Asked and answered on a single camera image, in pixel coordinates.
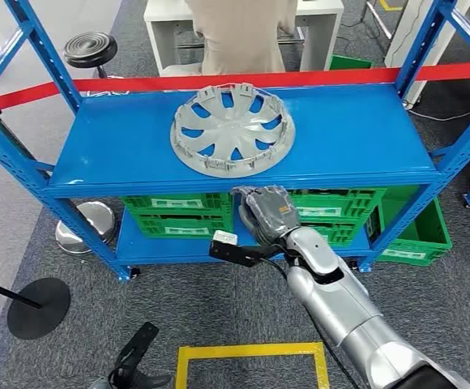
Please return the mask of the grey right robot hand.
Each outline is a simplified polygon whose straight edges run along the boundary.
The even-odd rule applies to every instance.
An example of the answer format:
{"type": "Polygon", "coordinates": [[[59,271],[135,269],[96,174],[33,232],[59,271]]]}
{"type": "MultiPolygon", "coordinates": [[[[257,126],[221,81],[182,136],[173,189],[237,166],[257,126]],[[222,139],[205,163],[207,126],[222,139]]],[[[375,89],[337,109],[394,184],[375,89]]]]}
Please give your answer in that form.
{"type": "Polygon", "coordinates": [[[270,246],[300,226],[298,210],[283,186],[236,186],[240,218],[259,244],[270,246]]]}

